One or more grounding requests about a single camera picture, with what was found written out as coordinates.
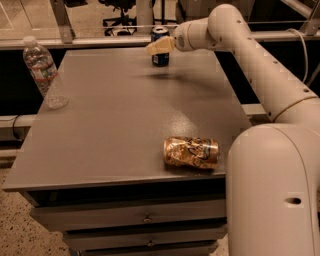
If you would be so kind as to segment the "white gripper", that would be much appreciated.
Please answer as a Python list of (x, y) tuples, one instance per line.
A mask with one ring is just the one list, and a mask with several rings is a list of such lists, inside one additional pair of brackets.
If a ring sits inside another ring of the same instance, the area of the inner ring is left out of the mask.
[(146, 46), (146, 51), (149, 55), (170, 53), (176, 47), (179, 51), (190, 51), (190, 44), (188, 40), (188, 23), (182, 23), (173, 31), (173, 38), (164, 36), (158, 40), (151, 42)]

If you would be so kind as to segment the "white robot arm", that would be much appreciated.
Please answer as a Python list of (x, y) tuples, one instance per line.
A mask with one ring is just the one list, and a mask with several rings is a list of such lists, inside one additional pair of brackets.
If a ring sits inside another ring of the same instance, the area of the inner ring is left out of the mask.
[(269, 118), (228, 153), (229, 256), (320, 256), (320, 98), (252, 37), (230, 4), (180, 24), (147, 51), (215, 47), (233, 54)]

